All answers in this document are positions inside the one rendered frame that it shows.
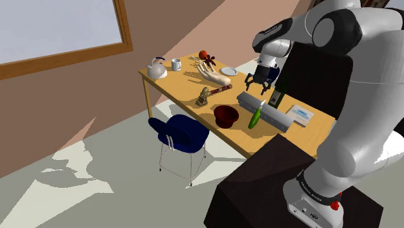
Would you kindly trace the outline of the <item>red octopus toy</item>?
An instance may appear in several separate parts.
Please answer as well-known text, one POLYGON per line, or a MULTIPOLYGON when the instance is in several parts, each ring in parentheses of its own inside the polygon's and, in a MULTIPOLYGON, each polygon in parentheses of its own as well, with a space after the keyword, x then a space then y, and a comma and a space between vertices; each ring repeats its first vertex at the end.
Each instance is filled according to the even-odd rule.
POLYGON ((207 51, 204 51, 204 50, 200 51, 198 56, 199 56, 200 62, 205 62, 207 65, 209 65, 211 63, 212 65, 216 66, 216 63, 214 62, 215 57, 209 55, 207 53, 207 51))

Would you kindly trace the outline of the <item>dark robot stand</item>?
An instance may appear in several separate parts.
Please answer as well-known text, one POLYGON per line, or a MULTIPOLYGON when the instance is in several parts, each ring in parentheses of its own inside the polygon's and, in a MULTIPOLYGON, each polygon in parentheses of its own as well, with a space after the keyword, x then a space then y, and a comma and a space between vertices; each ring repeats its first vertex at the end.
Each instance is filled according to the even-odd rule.
POLYGON ((285 137, 274 136, 217 185, 206 228, 310 228, 289 212, 283 186, 313 162, 285 137))

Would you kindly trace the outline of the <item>beige hand model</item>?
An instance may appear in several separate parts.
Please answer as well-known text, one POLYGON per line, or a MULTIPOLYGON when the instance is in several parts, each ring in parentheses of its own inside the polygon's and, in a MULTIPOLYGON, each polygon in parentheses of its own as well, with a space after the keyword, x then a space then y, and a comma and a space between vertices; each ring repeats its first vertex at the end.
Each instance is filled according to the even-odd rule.
POLYGON ((205 62, 199 62, 197 65, 197 70, 203 78, 211 82, 214 82, 221 86, 230 85, 230 78, 227 78, 226 76, 223 76, 222 74, 216 72, 211 63, 207 65, 205 62))

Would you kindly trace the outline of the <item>dark brown box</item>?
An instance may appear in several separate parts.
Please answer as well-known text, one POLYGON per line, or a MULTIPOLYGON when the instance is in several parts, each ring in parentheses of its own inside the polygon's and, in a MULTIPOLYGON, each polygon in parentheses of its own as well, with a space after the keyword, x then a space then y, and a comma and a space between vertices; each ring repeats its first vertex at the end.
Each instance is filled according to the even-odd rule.
POLYGON ((286 94, 338 119, 344 106, 353 62, 294 43, 276 81, 286 94))

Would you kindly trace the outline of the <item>blue chair with metal legs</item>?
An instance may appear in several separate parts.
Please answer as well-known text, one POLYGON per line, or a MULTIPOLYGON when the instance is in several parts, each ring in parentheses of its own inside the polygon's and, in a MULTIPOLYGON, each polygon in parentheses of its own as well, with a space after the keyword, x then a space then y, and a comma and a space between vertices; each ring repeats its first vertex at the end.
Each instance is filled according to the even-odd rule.
POLYGON ((165 170, 189 180, 189 186, 192 187, 192 181, 197 176, 203 161, 207 157, 206 140, 210 130, 196 119, 182 114, 173 115, 166 122, 155 117, 150 117, 148 124, 157 132, 158 140, 162 143, 159 170, 165 170), (190 174, 188 177, 182 176, 163 165, 163 157, 168 150, 178 150, 190 156, 190 174), (193 174, 192 156, 200 150, 203 151, 203 157, 195 174, 193 174))

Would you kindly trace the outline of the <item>dark green bottle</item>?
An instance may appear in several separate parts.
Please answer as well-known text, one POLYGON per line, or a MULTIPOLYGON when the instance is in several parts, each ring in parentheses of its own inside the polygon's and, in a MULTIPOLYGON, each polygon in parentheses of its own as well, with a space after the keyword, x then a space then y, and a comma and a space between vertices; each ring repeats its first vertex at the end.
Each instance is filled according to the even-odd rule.
POLYGON ((273 80, 274 83, 274 91, 273 94, 271 95, 271 98, 268 102, 268 104, 275 109, 277 109, 287 91, 287 80, 288 77, 283 77, 281 70, 279 70, 278 76, 276 79, 273 80))

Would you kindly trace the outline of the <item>white and blue book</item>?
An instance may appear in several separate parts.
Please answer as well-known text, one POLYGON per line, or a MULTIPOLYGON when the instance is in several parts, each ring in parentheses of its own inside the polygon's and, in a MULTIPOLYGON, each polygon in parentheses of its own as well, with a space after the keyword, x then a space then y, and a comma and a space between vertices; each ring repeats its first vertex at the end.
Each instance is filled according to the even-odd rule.
POLYGON ((297 124, 306 127, 313 118, 314 113, 295 104, 286 112, 286 115, 291 117, 297 124))

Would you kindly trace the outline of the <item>dark red bowl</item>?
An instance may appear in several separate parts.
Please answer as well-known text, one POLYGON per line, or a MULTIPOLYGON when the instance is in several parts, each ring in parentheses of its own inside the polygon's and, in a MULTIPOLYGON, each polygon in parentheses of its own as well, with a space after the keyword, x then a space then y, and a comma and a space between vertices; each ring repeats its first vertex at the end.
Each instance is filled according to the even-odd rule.
POLYGON ((214 110, 214 116, 216 118, 216 124, 220 128, 225 129, 230 128, 239 119, 238 111, 235 108, 227 105, 220 105, 216 107, 214 110))

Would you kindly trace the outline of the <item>light wooden table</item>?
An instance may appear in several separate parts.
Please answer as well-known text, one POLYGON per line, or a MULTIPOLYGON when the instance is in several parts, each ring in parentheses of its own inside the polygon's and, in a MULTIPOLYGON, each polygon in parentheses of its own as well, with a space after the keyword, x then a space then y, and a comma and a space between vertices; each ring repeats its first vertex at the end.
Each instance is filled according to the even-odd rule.
POLYGON ((230 78, 232 89, 208 97, 208 104, 199 107, 196 105, 196 100, 203 88, 216 89, 219 85, 205 80, 199 74, 196 68, 197 62, 192 59, 191 55, 183 56, 180 60, 182 64, 180 71, 172 71, 169 61, 163 63, 168 74, 162 79, 151 79, 147 75, 146 68, 139 70, 144 84, 149 116, 152 116, 152 105, 150 104, 148 87, 152 86, 246 158, 257 152, 278 133, 310 156, 315 157, 317 147, 327 138, 335 121, 334 117, 285 95, 278 110, 287 113, 294 105, 298 105, 312 112, 314 116, 307 126, 303 127, 294 122, 283 133, 267 122, 260 120, 257 126, 250 130, 247 125, 253 114, 240 107, 237 100, 237 96, 245 91, 244 80, 246 75, 238 73, 236 76, 232 76, 230 78), (237 109, 239 113, 239 119, 229 129, 220 128, 216 124, 214 109, 220 105, 231 106, 237 109))

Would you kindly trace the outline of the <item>wooden framed window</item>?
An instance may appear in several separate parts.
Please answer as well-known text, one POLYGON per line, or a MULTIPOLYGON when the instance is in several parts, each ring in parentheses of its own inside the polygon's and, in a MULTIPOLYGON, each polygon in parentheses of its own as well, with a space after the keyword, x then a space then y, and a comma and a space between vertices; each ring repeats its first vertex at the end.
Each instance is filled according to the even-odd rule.
POLYGON ((132 49, 124 0, 0 0, 0 80, 132 49))

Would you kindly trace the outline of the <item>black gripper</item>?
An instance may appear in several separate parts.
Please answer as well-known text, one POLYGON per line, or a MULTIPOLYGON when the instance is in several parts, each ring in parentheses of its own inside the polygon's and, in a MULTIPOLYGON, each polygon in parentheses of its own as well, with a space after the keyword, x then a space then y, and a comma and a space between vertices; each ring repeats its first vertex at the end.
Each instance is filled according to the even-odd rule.
POLYGON ((263 89, 261 95, 263 95, 268 89, 271 88, 272 80, 269 77, 271 72, 271 67, 266 67, 262 65, 257 65, 255 73, 248 73, 245 79, 246 90, 249 90, 249 87, 253 83, 261 84, 263 89))

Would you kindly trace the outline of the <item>long grey bar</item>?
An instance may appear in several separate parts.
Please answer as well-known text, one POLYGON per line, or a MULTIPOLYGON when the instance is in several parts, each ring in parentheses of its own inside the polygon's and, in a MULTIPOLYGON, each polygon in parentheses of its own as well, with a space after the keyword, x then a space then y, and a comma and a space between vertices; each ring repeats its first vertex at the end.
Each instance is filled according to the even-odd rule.
MULTIPOLYGON (((254 114, 256 108, 260 105, 261 101, 252 95, 242 92, 237 96, 238 103, 241 107, 250 111, 254 114)), ((285 133, 292 122, 294 121, 291 117, 287 116, 285 113, 275 109, 274 107, 264 104, 260 113, 260 119, 266 121, 270 125, 274 126, 278 130, 285 133)))

